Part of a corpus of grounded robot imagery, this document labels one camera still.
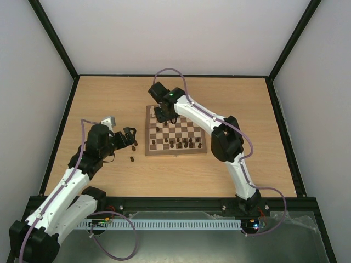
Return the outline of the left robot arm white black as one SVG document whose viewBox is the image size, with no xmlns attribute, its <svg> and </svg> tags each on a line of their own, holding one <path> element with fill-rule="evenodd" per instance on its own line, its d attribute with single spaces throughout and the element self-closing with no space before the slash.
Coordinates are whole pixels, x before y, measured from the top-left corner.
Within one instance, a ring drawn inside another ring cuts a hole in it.
<svg viewBox="0 0 351 263">
<path fill-rule="evenodd" d="M 103 212 L 106 192 L 89 186 L 107 157 L 135 142 L 137 130 L 113 132 L 114 123 L 94 122 L 68 168 L 45 201 L 9 229 L 11 253 L 19 262 L 53 262 L 71 231 L 86 217 Z"/>
</svg>

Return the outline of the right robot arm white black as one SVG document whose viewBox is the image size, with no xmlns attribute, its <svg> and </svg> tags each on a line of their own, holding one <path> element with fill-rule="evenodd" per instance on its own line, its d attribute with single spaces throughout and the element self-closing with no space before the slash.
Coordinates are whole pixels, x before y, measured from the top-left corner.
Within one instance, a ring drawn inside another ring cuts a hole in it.
<svg viewBox="0 0 351 263">
<path fill-rule="evenodd" d="M 227 166 L 235 185 L 239 209 L 247 215 L 256 211 L 261 194 L 246 167 L 243 133 L 237 119 L 217 115 L 195 102 L 183 89 L 169 90 L 160 82 L 152 84 L 149 94 L 158 104 L 155 113 L 159 122 L 171 121 L 181 115 L 210 135 L 211 152 Z"/>
</svg>

